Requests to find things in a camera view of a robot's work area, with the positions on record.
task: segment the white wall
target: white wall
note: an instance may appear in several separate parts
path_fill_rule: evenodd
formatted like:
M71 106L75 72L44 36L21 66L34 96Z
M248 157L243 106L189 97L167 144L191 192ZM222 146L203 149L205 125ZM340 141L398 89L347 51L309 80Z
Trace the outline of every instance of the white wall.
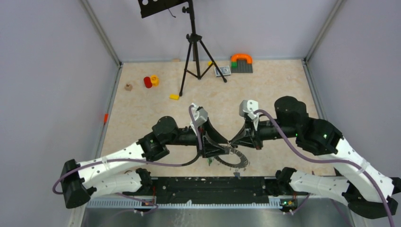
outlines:
M187 3L141 18L137 0L89 0L122 61L185 59ZM336 0L193 0L197 33L216 59L303 58ZM202 50L200 57L206 59Z
M0 1L0 226L67 225L52 184L93 155L116 70L78 0Z
M401 1L349 0L311 60L328 119L380 172L401 177ZM395 199L401 204L401 195ZM401 207L395 216L401 223ZM373 222L388 226L387 219Z

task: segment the green object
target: green object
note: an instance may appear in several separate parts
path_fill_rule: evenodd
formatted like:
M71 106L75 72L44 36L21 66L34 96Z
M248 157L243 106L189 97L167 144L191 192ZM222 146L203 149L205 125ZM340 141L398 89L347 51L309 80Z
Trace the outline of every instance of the green object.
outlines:
M208 164L209 164L209 166L210 166L210 164L212 164L212 162L213 162L213 159L212 159L211 157L209 157L209 158L208 158Z

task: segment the red cylinder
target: red cylinder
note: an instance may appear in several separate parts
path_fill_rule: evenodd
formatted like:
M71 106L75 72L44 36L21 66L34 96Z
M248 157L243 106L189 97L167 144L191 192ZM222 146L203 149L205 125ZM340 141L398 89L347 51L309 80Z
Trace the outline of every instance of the red cylinder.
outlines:
M145 77L143 79L143 82L145 83L145 87L151 88L152 87L152 81L150 80L150 77Z

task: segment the gray floor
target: gray floor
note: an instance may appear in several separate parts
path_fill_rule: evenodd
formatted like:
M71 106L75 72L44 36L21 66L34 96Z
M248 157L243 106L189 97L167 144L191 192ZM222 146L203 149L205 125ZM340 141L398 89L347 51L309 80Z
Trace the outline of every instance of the gray floor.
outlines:
M350 218L348 209L339 204ZM328 199L310 199L295 215L262 209L159 209L141 217L123 209L87 209L82 227L345 227L341 215Z

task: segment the tripod leg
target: tripod leg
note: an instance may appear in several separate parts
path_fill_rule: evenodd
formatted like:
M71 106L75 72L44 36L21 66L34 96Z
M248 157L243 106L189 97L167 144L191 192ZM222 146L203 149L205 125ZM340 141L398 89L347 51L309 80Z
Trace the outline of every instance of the tripod leg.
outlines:
M205 44L203 43L202 40L199 40L200 44L202 45L203 49L205 50L206 54L208 54L210 60L213 62L213 64L216 66L217 71L220 73L221 77L223 78L224 83L227 83L227 79L224 78L223 73L221 72L220 68L217 66L216 62L214 61L212 55L209 53L208 49L206 48Z
M189 47L188 47L187 61L185 62L183 81L181 82L180 97L183 96L183 88L184 88L184 82L185 82L185 75L187 74L189 56L191 55L191 47L192 47L192 43L190 42L190 43L189 43Z
M196 62L196 78L201 79L201 68L199 67L198 44L193 43L193 56Z

